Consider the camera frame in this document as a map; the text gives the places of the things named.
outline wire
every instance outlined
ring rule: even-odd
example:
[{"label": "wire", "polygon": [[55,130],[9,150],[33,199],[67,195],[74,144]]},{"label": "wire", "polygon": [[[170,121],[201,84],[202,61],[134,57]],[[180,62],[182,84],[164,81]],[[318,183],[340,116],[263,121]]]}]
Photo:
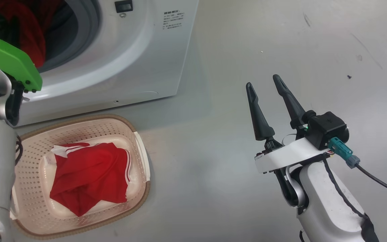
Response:
[{"label": "wire", "polygon": [[282,145],[283,146],[285,146],[285,138],[288,137],[289,135],[295,135],[296,136],[297,134],[296,133],[290,133],[290,134],[286,135],[285,137],[283,137],[283,139],[282,139]]},{"label": "wire", "polygon": [[302,237],[302,230],[300,230],[300,240],[301,240],[301,242],[305,242],[304,238]]},{"label": "wire", "polygon": [[387,188],[387,184],[384,183],[383,181],[381,181],[380,179],[378,179],[377,177],[371,175],[368,171],[366,171],[364,168],[362,168],[359,164],[355,164],[355,167],[358,168],[360,171],[362,171],[362,173],[364,173],[365,175],[367,175],[369,178],[373,179],[374,181],[376,181],[377,183],[379,183],[380,185],[382,185],[383,187],[386,187]]},{"label": "wire", "polygon": [[327,162],[327,159],[324,157],[323,158],[323,161],[324,161],[324,165],[325,165],[325,170],[327,171],[328,175],[329,175],[329,179],[331,179],[331,182],[332,184],[334,184],[335,186],[335,189],[337,190],[338,194],[343,198],[343,201],[344,203],[354,212],[356,213],[359,217],[363,218],[363,219],[367,219],[367,220],[370,220],[369,217],[367,217],[365,214],[362,214],[361,212],[359,212],[350,202],[349,200],[347,199],[347,197],[344,195],[344,193],[341,191],[340,187],[338,186],[337,184],[337,181],[335,181],[335,178],[334,178],[334,175],[332,174],[331,172],[331,169],[329,168],[329,165],[328,165],[328,162]]},{"label": "wire", "polygon": [[14,161],[14,165],[17,165],[17,163],[20,161],[20,158],[22,158],[22,155],[23,155],[22,140],[20,139],[20,137],[18,135],[17,135],[16,144],[18,146],[16,149],[16,152],[18,151],[19,154],[17,155],[16,160]]}]

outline beige basket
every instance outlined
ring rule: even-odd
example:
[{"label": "beige basket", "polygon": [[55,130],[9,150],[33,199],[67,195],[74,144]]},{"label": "beige basket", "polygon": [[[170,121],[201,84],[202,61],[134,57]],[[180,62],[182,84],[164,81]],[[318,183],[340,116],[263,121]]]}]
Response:
[{"label": "beige basket", "polygon": [[[109,224],[136,211],[146,200],[150,186],[149,162],[135,128],[116,115],[100,115],[67,121],[21,137],[23,156],[15,167],[11,217],[15,226],[35,239],[54,239]],[[44,160],[54,145],[76,142],[109,143],[131,155],[127,202],[101,201],[77,217],[49,193],[56,165]]]}]

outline sticker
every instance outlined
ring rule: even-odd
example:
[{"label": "sticker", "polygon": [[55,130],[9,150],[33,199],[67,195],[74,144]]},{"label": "sticker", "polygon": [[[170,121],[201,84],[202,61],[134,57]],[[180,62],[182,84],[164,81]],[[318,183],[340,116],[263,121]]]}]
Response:
[{"label": "sticker", "polygon": [[265,155],[262,153],[261,155],[258,155],[255,157],[255,161],[259,160],[260,158],[264,157]]},{"label": "sticker", "polygon": [[56,164],[56,157],[52,152],[43,156],[45,164]]},{"label": "sticker", "polygon": [[180,12],[180,10],[164,12],[162,29],[174,29],[181,27],[183,18],[184,12]]}]

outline red clothing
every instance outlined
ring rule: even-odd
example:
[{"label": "red clothing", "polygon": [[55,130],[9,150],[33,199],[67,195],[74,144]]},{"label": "red clothing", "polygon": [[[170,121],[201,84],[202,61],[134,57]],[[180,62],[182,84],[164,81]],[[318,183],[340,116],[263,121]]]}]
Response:
[{"label": "red clothing", "polygon": [[46,61],[44,34],[61,0],[0,0],[0,14],[7,21],[17,17],[20,25],[20,49],[29,55],[35,67]]},{"label": "red clothing", "polygon": [[100,200],[126,202],[130,155],[113,143],[63,145],[67,158],[56,157],[56,175],[50,198],[82,216]]}]

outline floor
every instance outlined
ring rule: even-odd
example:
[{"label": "floor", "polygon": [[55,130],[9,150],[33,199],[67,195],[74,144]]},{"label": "floor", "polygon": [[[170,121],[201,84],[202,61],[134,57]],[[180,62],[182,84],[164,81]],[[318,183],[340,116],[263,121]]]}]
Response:
[{"label": "floor", "polygon": [[[55,242],[299,241],[295,210],[253,159],[263,142],[253,135],[247,82],[275,138],[293,133],[273,74],[306,110],[342,118],[363,167],[387,181],[387,1],[202,0],[178,94],[97,112],[127,118],[143,138],[147,201],[125,219]],[[387,190],[339,158],[330,165],[387,241]]]}]

